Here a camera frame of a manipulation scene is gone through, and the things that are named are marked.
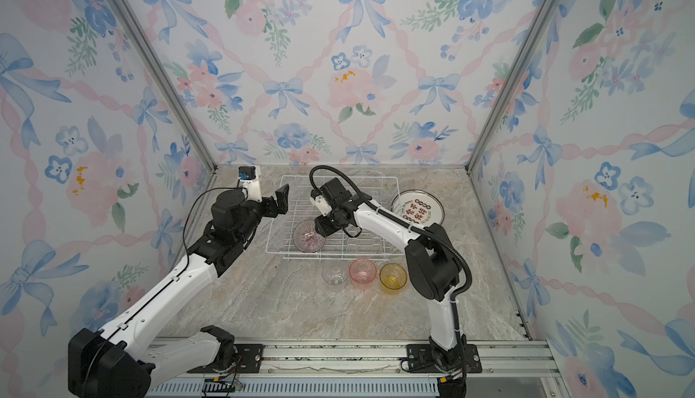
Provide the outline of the white ceramic bowl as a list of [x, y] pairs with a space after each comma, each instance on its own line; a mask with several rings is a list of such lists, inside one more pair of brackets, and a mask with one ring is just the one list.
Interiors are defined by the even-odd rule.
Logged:
[[292, 242], [302, 253], [317, 253], [324, 247], [326, 239], [318, 233], [314, 220], [309, 219], [296, 225]]

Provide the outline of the pink glass cup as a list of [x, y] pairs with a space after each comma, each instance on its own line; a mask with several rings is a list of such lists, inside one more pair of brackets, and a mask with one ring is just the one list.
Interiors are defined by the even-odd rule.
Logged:
[[368, 289], [377, 274], [376, 264], [367, 258], [356, 259], [349, 266], [349, 276], [357, 289]]

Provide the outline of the clear glass cup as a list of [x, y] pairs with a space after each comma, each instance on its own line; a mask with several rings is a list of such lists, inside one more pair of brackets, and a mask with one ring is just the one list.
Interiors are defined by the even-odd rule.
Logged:
[[340, 292], [349, 282], [349, 262], [345, 260], [324, 260], [321, 274], [324, 282], [334, 292]]

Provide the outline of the plate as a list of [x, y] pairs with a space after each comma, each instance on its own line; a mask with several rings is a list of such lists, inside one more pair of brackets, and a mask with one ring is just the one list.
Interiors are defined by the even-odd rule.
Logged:
[[403, 220], [428, 226], [445, 220], [443, 204], [432, 194], [422, 190], [407, 190], [392, 200], [390, 210]]

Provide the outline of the yellow glass cup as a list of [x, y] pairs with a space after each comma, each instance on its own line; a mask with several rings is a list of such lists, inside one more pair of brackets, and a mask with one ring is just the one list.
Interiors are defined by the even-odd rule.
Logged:
[[407, 271], [397, 263], [387, 263], [379, 271], [379, 281], [388, 291], [400, 291], [407, 285]]

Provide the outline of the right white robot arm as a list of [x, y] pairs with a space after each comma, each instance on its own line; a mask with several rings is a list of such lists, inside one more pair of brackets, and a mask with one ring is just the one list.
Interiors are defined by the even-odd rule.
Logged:
[[309, 176], [311, 200], [320, 211], [314, 221], [322, 237], [354, 226], [370, 231], [402, 251], [417, 293], [427, 300], [431, 321], [429, 340], [434, 354], [448, 358], [463, 352], [463, 332], [456, 298], [470, 289], [472, 272], [439, 224], [424, 227], [382, 207], [339, 173], [322, 186]]

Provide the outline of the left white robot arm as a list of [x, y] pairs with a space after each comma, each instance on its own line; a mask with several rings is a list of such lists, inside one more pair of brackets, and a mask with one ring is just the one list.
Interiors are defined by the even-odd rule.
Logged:
[[235, 336], [216, 326], [157, 349], [163, 327], [250, 247], [260, 223], [289, 208], [288, 185], [273, 197], [253, 193], [253, 182], [224, 189], [212, 219], [186, 256], [124, 313], [96, 331], [82, 329], [68, 345], [68, 390], [78, 397], [143, 397], [152, 388], [195, 369], [228, 373], [243, 356]]

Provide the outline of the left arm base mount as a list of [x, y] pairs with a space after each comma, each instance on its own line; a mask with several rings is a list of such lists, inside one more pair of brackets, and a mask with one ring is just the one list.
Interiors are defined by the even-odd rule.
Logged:
[[189, 374], [258, 374], [261, 369], [264, 345], [238, 344], [235, 336], [217, 326], [202, 327], [200, 331], [214, 338], [220, 347], [210, 364], [188, 370]]

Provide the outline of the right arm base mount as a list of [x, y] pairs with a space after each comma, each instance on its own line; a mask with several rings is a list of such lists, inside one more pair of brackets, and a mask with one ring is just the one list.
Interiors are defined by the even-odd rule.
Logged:
[[434, 341], [427, 344], [409, 344], [405, 347], [407, 355], [401, 360], [400, 369], [409, 374], [440, 374], [456, 376], [481, 374], [481, 358], [476, 345], [463, 340], [461, 345], [443, 350]]

